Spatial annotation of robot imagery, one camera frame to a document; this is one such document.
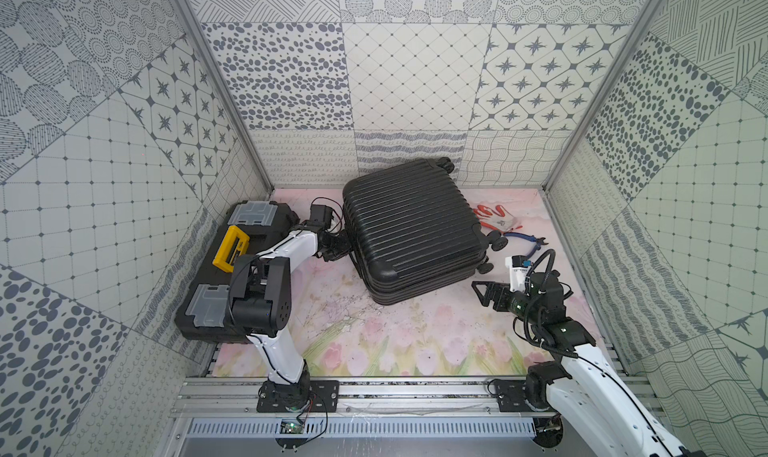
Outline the black hard-shell suitcase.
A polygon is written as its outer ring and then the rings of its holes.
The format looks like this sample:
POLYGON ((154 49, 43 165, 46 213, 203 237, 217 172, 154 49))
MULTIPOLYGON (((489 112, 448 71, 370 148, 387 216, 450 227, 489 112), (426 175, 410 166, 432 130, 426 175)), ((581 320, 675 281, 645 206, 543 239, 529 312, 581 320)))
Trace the black hard-shell suitcase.
POLYGON ((348 182, 342 191, 351 259, 372 300, 391 306, 493 269, 507 245, 484 232, 453 181, 453 162, 417 158, 348 182))

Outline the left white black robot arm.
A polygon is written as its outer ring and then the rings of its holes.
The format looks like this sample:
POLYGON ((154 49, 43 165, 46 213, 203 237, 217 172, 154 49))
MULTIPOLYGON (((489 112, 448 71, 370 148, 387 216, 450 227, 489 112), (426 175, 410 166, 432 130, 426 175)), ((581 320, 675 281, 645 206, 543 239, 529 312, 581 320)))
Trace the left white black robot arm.
POLYGON ((349 239, 343 231, 303 228, 289 232, 266 250, 236 260, 227 315, 267 364, 259 412, 335 410, 338 384, 311 380, 308 364, 288 329, 293 303, 291 274, 310 258, 332 262, 349 251, 349 239))

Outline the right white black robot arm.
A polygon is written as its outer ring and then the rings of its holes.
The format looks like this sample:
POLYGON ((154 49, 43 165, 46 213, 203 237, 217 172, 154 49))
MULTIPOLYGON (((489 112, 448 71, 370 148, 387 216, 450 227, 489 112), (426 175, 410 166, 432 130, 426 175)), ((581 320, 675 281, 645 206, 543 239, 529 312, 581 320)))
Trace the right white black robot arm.
POLYGON ((536 409, 552 409, 598 456, 703 456, 669 432, 621 380, 586 328, 567 315, 572 291, 554 276, 533 275, 521 290, 474 281, 480 304, 511 313, 522 338, 552 359, 528 368, 524 395, 536 409))

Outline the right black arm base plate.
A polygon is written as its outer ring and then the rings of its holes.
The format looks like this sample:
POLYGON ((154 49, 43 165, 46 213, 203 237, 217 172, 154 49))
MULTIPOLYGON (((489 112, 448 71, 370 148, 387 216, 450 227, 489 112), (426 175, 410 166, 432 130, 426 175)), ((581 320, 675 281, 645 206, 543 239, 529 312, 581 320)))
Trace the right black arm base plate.
POLYGON ((493 379, 490 392, 501 413, 538 412, 527 400, 524 380, 493 379))

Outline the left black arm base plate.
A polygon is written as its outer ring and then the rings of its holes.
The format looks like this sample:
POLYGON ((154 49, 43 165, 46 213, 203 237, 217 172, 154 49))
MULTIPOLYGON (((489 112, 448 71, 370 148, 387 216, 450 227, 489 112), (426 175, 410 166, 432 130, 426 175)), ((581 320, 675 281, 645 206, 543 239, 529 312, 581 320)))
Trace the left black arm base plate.
POLYGON ((299 412, 311 406, 311 412, 333 413, 337 409, 340 382, 311 380, 306 383, 281 385, 271 381, 258 391, 258 413, 299 412))

